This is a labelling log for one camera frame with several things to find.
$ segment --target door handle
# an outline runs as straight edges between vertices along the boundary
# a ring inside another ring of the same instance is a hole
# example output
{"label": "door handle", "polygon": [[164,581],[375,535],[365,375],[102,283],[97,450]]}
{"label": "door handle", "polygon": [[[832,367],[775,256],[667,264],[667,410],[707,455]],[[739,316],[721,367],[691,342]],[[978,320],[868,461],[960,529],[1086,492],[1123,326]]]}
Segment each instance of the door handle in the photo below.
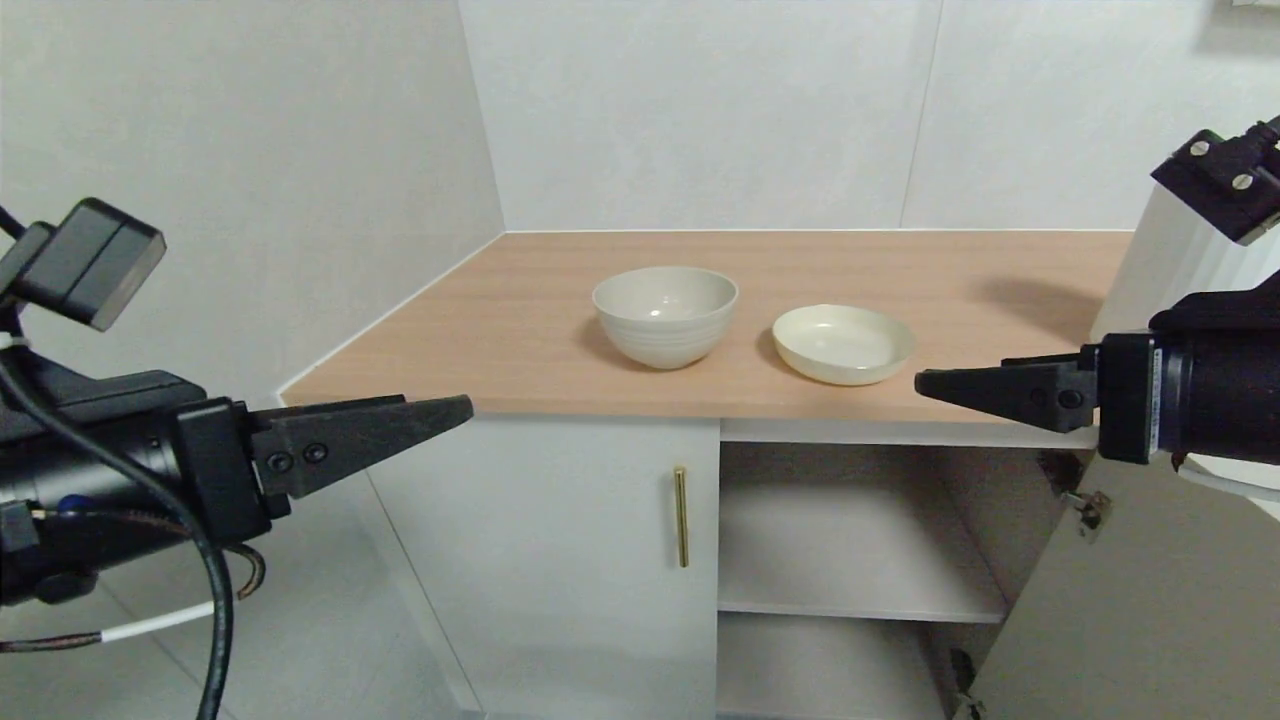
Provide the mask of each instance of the door handle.
{"label": "door handle", "polygon": [[689,568],[689,493],[685,466],[676,465],[676,544],[680,548],[680,566]]}

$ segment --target white wall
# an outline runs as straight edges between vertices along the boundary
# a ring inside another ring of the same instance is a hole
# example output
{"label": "white wall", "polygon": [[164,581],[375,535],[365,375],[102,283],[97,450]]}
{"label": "white wall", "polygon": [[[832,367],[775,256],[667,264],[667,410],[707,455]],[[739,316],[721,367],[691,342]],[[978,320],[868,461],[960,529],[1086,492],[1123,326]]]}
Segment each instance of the white wall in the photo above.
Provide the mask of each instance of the white wall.
{"label": "white wall", "polygon": [[1230,0],[462,0],[508,229],[1133,228],[1280,114]]}
{"label": "white wall", "polygon": [[[453,1],[5,0],[0,23],[5,206],[56,222],[99,195],[169,242],[110,333],[28,313],[40,350],[77,369],[164,368],[262,407],[502,231]],[[237,612],[228,717],[452,711],[420,635],[430,609],[402,592],[410,570],[388,542],[360,475],[255,543],[270,569]],[[93,601],[5,609],[0,635],[207,598],[189,548],[105,583]],[[209,625],[157,639],[6,659],[3,714],[191,716]]]}

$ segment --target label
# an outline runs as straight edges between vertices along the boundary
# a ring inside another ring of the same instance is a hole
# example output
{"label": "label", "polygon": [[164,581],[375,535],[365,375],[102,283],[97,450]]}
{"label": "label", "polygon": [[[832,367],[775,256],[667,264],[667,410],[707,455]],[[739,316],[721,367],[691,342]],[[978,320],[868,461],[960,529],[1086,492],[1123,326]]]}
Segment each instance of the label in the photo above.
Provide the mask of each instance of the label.
{"label": "label", "polygon": [[1148,452],[1160,448],[1160,392],[1165,377],[1165,351],[1160,347],[1151,354],[1151,436]]}

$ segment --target countertop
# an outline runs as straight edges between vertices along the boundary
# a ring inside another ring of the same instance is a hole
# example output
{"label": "countertop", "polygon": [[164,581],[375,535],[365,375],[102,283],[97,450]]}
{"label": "countertop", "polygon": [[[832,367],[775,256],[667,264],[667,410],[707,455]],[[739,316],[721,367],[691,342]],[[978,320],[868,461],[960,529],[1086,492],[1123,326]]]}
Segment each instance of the countertop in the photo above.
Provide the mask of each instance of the countertop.
{"label": "countertop", "polygon": [[[992,421],[920,397],[925,368],[1070,352],[1120,266],[1129,232],[797,231],[508,233],[283,392],[291,405],[467,393],[481,413]],[[645,265],[696,265],[741,287],[712,354],[649,370],[604,337],[591,290]],[[910,325],[893,378],[833,387],[787,368],[782,313],[850,304]]]}

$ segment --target white cable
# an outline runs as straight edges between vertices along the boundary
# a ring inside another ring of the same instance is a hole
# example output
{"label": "white cable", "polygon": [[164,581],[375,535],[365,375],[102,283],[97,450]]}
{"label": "white cable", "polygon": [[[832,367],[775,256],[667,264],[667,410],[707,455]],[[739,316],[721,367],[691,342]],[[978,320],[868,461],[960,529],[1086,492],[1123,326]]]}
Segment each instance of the white cable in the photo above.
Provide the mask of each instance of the white cable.
{"label": "white cable", "polygon": [[108,628],[102,630],[102,642],[109,643],[111,641],[123,641],[124,638],[154,633],[174,625],[182,625],[183,623],[188,623],[191,620],[207,618],[212,614],[214,601],[201,602],[200,605],[174,610],[173,612],[166,612],[165,615],[156,615],[155,618],[147,618],[146,620],[138,620],[137,623],[125,623],[124,625]]}
{"label": "white cable", "polygon": [[1280,488],[1268,488],[1266,486],[1256,486],[1253,483],[1215,475],[1213,473],[1210,473],[1197,465],[1193,460],[1183,462],[1183,466],[1178,469],[1178,474],[1196,484],[1229,492],[1231,495],[1239,495],[1240,497],[1248,497],[1249,500],[1280,502]]}

